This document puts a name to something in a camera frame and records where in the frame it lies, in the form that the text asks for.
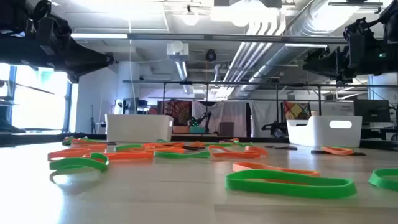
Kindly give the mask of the white ceiling unit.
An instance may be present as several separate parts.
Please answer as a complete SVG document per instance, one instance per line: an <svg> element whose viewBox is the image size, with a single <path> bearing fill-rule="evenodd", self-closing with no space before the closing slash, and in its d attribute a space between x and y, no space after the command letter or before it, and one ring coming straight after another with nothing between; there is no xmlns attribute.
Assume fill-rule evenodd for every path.
<svg viewBox="0 0 398 224"><path fill-rule="evenodd" d="M169 60L184 62L189 59L189 44L181 41L167 43L167 58Z"/></svg>

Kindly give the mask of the black overhead frame rail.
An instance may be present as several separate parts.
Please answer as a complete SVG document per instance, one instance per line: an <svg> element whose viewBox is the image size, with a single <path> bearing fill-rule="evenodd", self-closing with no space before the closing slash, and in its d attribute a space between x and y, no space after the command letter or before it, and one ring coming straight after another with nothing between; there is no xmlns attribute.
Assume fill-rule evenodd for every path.
<svg viewBox="0 0 398 224"><path fill-rule="evenodd" d="M218 35L218 34L127 34L129 40L179 40L179 41L221 41L221 42L269 42L289 44L345 44L341 37L307 37L283 35Z"/></svg>

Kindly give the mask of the white hanging sheet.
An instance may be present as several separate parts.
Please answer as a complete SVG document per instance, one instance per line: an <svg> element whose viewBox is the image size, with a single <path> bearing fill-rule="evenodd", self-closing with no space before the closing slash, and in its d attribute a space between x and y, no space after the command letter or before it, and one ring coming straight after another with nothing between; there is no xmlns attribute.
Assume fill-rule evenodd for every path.
<svg viewBox="0 0 398 224"><path fill-rule="evenodd" d="M252 135L255 138L272 137L270 130L263 131L265 124L271 124L277 120L277 103L275 101L252 101L250 102L252 113Z"/></svg>
<svg viewBox="0 0 398 224"><path fill-rule="evenodd" d="M234 123L233 134L227 137L246 137L246 102L244 101L192 101L192 116L199 118L205 112L211 112L208 123L210 133L217 132L221 135L220 123Z"/></svg>

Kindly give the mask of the ceiling strip light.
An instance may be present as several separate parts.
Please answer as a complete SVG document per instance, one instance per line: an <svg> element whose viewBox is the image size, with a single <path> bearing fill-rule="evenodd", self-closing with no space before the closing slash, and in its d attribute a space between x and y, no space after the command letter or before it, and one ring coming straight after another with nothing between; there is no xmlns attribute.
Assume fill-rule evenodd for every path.
<svg viewBox="0 0 398 224"><path fill-rule="evenodd" d="M74 33L71 34L74 39L127 39L127 34L86 34Z"/></svg>

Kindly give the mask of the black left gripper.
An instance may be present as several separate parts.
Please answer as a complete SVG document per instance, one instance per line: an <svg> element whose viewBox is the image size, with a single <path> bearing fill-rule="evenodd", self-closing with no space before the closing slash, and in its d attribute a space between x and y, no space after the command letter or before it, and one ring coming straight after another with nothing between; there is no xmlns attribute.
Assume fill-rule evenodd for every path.
<svg viewBox="0 0 398 224"><path fill-rule="evenodd" d="M47 43L30 37L0 34L0 63L52 68L66 72L71 83L87 73L114 63L111 52L99 53L76 43L70 34L55 36Z"/></svg>

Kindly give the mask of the diamond patterned hanging cloth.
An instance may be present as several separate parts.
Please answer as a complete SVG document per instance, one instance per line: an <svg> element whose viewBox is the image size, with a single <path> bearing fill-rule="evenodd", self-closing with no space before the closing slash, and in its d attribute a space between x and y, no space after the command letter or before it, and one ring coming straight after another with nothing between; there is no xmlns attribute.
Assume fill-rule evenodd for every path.
<svg viewBox="0 0 398 224"><path fill-rule="evenodd" d="M285 120L308 120L311 117L309 103L283 101Z"/></svg>

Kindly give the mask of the black metal rack frame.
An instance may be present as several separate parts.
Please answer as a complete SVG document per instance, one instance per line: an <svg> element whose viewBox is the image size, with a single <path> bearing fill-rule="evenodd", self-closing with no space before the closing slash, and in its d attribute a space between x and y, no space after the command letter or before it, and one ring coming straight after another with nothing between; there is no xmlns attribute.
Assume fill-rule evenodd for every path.
<svg viewBox="0 0 398 224"><path fill-rule="evenodd" d="M266 90L274 90L275 98L274 99L260 99L253 98L252 101L275 101L278 103L282 101L282 98L279 98L279 95L283 93L286 88L291 88L291 90L311 90L316 93L318 98L316 100L292 100L292 101L315 101L318 103L318 112L322 114L322 102L336 102L343 101L343 99L336 100L323 100L322 99L322 88L366 88L367 90L374 90L375 88L387 88L387 89L398 89L398 85L373 85L373 84L354 84L354 85L337 85L337 84L319 84L319 83L256 83L256 82L204 82L204 81L158 81L158 80L123 80L122 83L129 84L163 84L163 97L162 101L165 101L165 88L168 84L176 84L183 86L191 86L191 85L205 85L208 91L209 86L219 86L225 88L234 88L233 91L237 91L237 96L235 98L230 98L229 96L221 96L216 97L222 100L236 100L243 101L249 100L248 96L258 88L265 88Z"/></svg>

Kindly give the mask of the bright window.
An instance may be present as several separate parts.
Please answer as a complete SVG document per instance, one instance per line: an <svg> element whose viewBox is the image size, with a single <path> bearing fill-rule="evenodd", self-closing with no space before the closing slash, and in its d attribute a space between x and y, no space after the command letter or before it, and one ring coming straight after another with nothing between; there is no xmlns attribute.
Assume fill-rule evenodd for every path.
<svg viewBox="0 0 398 224"><path fill-rule="evenodd" d="M0 131L64 130L71 87L65 72L0 63Z"/></svg>

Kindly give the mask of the black tripod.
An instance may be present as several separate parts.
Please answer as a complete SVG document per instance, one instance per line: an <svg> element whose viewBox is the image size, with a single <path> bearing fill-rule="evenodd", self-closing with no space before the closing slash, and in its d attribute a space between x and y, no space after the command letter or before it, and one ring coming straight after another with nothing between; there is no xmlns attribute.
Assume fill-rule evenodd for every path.
<svg viewBox="0 0 398 224"><path fill-rule="evenodd" d="M95 119L94 119L94 106L90 105L91 116L90 116L90 128L91 134L97 134L96 127L95 127Z"/></svg>

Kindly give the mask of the grey bin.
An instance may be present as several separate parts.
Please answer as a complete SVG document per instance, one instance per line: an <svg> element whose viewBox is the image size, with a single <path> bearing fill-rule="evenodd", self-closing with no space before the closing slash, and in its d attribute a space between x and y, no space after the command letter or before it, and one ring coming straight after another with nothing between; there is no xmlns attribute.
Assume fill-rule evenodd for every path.
<svg viewBox="0 0 398 224"><path fill-rule="evenodd" d="M234 122L220 122L219 136L233 137L234 136Z"/></svg>

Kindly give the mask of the white plastic basket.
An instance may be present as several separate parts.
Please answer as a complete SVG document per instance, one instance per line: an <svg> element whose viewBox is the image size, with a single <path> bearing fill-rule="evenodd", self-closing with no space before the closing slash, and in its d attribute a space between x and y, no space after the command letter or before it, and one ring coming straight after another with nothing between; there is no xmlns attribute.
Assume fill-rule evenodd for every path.
<svg viewBox="0 0 398 224"><path fill-rule="evenodd" d="M170 141L174 119L167 115L107 114L106 137L110 142Z"/></svg>
<svg viewBox="0 0 398 224"><path fill-rule="evenodd" d="M287 120L289 142L309 147L359 147L361 116L311 116Z"/></svg>

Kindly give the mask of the white globe ceiling lamp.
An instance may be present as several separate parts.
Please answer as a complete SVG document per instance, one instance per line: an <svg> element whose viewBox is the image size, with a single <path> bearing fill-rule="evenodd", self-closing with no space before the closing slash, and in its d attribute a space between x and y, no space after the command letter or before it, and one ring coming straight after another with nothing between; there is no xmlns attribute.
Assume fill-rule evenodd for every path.
<svg viewBox="0 0 398 224"><path fill-rule="evenodd" d="M199 14L193 10L191 5L186 5L186 10L182 14L183 22L188 26L194 26L199 21Z"/></svg>

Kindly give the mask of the black ceiling light track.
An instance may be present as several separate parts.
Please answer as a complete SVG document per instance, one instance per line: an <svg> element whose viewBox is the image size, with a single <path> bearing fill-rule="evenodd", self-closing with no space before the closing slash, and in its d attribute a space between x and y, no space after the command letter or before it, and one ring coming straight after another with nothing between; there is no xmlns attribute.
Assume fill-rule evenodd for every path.
<svg viewBox="0 0 398 224"><path fill-rule="evenodd" d="M381 7L383 7L382 2L342 2L342 1L331 1L328 3L329 6L336 6L336 7L358 7L358 8L365 8L365 9L374 9L374 14L379 14L381 12Z"/></svg>

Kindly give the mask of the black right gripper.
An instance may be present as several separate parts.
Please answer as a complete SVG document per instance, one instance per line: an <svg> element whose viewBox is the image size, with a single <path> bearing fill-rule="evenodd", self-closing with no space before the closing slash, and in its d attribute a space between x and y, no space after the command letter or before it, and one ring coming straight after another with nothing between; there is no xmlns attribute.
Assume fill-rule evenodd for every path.
<svg viewBox="0 0 398 224"><path fill-rule="evenodd" d="M343 50L340 47L333 51L329 47L310 50L304 58L303 70L337 82L352 82L352 75L345 72L348 50L348 46L344 46ZM398 42L377 40L373 34L367 33L364 56L359 65L352 69L357 74L381 75L398 72Z"/></svg>

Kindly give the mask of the white ceiling pipes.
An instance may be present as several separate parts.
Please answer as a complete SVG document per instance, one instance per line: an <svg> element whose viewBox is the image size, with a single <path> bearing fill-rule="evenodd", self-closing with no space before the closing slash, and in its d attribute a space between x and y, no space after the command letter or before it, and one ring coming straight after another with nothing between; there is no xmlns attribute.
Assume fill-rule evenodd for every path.
<svg viewBox="0 0 398 224"><path fill-rule="evenodd" d="M250 35L280 35L286 27L286 16L278 12L268 21L252 22L249 25L247 34ZM242 42L239 46L233 61L230 63L224 76L224 82L238 82L247 73L259 57L264 54L267 42Z"/></svg>

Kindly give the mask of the red patterned hanging cloth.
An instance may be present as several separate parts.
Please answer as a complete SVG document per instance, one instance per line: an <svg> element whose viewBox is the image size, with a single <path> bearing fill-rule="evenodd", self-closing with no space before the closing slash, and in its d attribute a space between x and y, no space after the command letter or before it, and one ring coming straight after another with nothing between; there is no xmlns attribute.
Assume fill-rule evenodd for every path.
<svg viewBox="0 0 398 224"><path fill-rule="evenodd" d="M192 115L192 102L171 99L165 102L164 115L171 116L174 126L187 126L188 118Z"/></svg>

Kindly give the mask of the silver ventilation duct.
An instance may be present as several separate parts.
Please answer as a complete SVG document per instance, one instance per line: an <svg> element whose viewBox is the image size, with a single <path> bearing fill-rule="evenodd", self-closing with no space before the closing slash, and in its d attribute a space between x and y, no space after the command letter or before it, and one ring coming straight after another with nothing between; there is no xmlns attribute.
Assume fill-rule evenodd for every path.
<svg viewBox="0 0 398 224"><path fill-rule="evenodd" d="M303 13L294 19L283 32L288 36L327 37L346 23L359 9L358 6L332 6L329 3L341 0L313 0ZM236 96L248 96L258 87L263 78L282 71L281 65L293 62L309 51L309 47L287 47L285 44L268 43L262 57L256 61L257 71L249 79L249 85L237 87Z"/></svg>

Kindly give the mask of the black computer monitor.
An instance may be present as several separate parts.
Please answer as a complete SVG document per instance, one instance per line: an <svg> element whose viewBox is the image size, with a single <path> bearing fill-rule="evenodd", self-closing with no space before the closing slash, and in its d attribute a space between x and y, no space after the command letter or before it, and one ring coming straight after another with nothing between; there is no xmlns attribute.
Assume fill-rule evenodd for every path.
<svg viewBox="0 0 398 224"><path fill-rule="evenodd" d="M354 115L361 116L363 122L389 122L391 120L387 100L354 100Z"/></svg>

